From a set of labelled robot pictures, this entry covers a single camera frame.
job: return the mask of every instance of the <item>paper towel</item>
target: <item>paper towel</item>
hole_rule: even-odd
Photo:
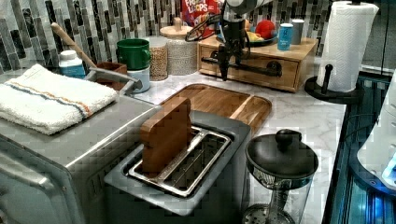
[[[328,90],[353,91],[378,7],[350,1],[332,3],[317,84],[322,86],[325,66],[332,64]]]

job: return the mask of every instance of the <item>white countertop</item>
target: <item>white countertop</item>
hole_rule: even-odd
[[[224,82],[221,78],[199,73],[169,76],[162,81],[152,81],[148,91],[138,93],[134,97],[159,104],[182,88],[195,83],[241,91],[270,100],[273,105],[272,112],[255,136],[276,133],[284,128],[303,135],[303,142],[317,153],[319,166],[314,175],[301,223],[321,223],[346,106],[317,100],[304,91],[304,86],[296,93],[287,93],[231,80]]]

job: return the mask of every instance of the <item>towel stripe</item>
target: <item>towel stripe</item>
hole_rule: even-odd
[[[18,86],[12,85],[12,84],[10,84],[10,83],[4,83],[4,85],[9,86],[10,88],[12,88],[12,89],[14,89],[14,90],[16,90],[16,91],[22,91],[22,92],[25,92],[25,93],[28,93],[28,94],[31,94],[31,95],[40,96],[40,97],[42,97],[42,98],[45,99],[45,100],[51,100],[51,101],[58,102],[58,103],[61,104],[61,105],[70,105],[70,106],[73,106],[74,108],[76,108],[76,109],[78,110],[79,114],[80,114],[84,119],[86,119],[86,118],[89,116],[89,115],[88,115],[88,116],[85,115],[84,111],[83,111],[78,105],[65,103],[65,102],[63,102],[63,101],[61,101],[61,100],[59,100],[59,99],[51,99],[51,98],[49,98],[49,97],[48,97],[47,95],[45,95],[45,94],[42,94],[42,93],[35,93],[35,92],[29,91],[29,90],[25,90],[25,89],[22,89],[22,88],[20,88],[20,87],[18,87]]]
[[[87,117],[89,117],[90,115],[92,115],[92,112],[91,112],[90,108],[89,108],[87,105],[84,105],[82,102],[71,101],[71,100],[69,100],[69,99],[67,99],[67,98],[64,98],[64,97],[56,97],[55,95],[53,95],[53,94],[50,93],[50,92],[47,92],[47,91],[38,91],[38,90],[36,90],[36,89],[34,89],[34,88],[32,88],[32,87],[24,86],[24,85],[22,85],[22,84],[20,84],[20,83],[18,83],[18,82],[10,82],[10,83],[13,84],[13,85],[20,86],[20,87],[25,88],[25,89],[29,89],[29,90],[36,91],[36,92],[38,92],[39,94],[48,95],[48,96],[50,96],[50,97],[52,97],[52,98],[54,98],[54,99],[62,99],[62,100],[64,100],[64,101],[66,101],[67,103],[80,105],[80,106],[82,106],[82,107],[84,108],[85,112],[88,114]]]

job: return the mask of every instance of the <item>striped towel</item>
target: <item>striped towel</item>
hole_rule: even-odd
[[[106,86],[36,64],[0,85],[0,117],[51,135],[87,119],[117,95]]]

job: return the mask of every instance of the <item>wooden shelf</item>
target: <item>wooden shelf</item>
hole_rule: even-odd
[[[221,77],[216,64],[201,62],[202,57],[210,57],[213,51],[218,50],[220,42],[215,36],[198,43],[198,70],[202,74]],[[276,43],[259,48],[250,49],[250,57],[243,60],[243,64],[265,68],[269,62],[278,62],[282,65],[281,77],[268,77],[264,74],[229,68],[228,78],[246,83],[282,91],[296,92],[307,74],[313,70],[315,52],[318,41],[303,38],[300,45],[291,45],[290,50],[277,49]]]

